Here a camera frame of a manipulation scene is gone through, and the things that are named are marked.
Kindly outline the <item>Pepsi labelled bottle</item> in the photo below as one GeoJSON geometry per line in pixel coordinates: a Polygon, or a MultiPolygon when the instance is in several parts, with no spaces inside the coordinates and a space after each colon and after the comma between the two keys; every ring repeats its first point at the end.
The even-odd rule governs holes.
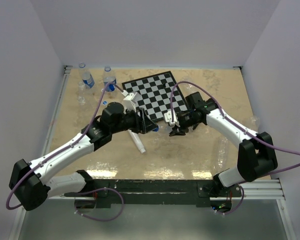
{"type": "Polygon", "coordinates": [[[159,125],[158,126],[158,133],[163,135],[169,135],[172,131],[172,128],[168,125],[159,125]]]}

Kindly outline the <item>clear bottle without label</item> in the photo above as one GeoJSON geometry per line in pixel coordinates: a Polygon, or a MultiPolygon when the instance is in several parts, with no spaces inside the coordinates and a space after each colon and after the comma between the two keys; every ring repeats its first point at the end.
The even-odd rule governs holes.
{"type": "Polygon", "coordinates": [[[184,76],[182,79],[181,79],[182,82],[185,82],[183,83],[183,93],[186,94],[186,95],[190,95],[190,94],[193,94],[195,93],[197,90],[196,90],[196,87],[192,85],[193,83],[193,80],[191,77],[189,76],[184,76]]]}

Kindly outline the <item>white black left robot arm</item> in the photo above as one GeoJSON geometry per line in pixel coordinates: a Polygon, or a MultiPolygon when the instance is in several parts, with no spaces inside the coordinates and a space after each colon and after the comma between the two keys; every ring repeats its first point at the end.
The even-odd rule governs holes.
{"type": "Polygon", "coordinates": [[[80,193],[82,196],[89,196],[94,190],[94,184],[87,172],[78,170],[70,175],[56,174],[109,143],[113,134],[128,130],[136,134],[147,134],[157,127],[143,108],[129,110],[118,102],[111,102],[101,115],[94,117],[80,133],[61,147],[30,162],[21,159],[14,164],[6,208],[13,210],[10,206],[12,196],[16,196],[27,211],[34,210],[47,199],[61,194],[80,193]]]}

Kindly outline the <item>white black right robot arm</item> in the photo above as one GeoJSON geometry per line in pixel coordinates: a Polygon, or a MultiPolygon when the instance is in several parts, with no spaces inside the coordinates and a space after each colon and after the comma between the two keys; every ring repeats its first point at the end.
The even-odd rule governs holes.
{"type": "Polygon", "coordinates": [[[258,133],[245,127],[221,111],[212,98],[203,100],[199,92],[185,99],[189,109],[180,112],[169,109],[164,114],[164,121],[172,128],[170,136],[184,136],[189,128],[204,124],[217,130],[238,149],[236,166],[213,177],[210,194],[223,197],[233,185],[252,182],[278,167],[271,147],[273,140],[267,132],[258,133]]]}

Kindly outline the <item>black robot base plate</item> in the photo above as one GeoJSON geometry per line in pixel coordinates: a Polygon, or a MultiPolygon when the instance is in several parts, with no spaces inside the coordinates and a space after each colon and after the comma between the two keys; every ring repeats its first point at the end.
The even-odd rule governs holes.
{"type": "Polygon", "coordinates": [[[153,179],[92,179],[80,193],[65,193],[66,197],[92,197],[98,208],[108,208],[122,201],[126,205],[193,205],[211,206],[211,198],[240,198],[238,184],[220,190],[213,189],[212,180],[153,180],[153,179]]]}

